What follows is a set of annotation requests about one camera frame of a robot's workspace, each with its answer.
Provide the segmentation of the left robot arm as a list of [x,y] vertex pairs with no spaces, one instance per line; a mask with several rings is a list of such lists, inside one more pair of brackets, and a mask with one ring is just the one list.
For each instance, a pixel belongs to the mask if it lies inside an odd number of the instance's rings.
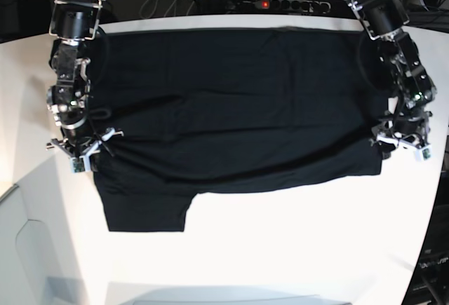
[[341,0],[351,9],[368,37],[377,43],[380,59],[392,78],[391,91],[398,102],[393,113],[385,114],[373,128],[373,144],[386,154],[403,147],[417,159],[431,158],[429,119],[426,106],[437,89],[420,60],[417,45],[404,27],[409,17],[401,0]]

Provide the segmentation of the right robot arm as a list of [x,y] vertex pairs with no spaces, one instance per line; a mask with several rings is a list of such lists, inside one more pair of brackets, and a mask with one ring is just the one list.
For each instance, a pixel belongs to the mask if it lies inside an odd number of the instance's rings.
[[91,59],[85,55],[87,44],[100,29],[100,14],[105,0],[54,0],[49,34],[58,47],[51,57],[56,82],[47,91],[47,107],[62,139],[51,140],[47,147],[58,148],[69,158],[72,172],[90,172],[91,156],[100,152],[116,134],[107,128],[95,130],[88,101],[92,82],[88,75]]

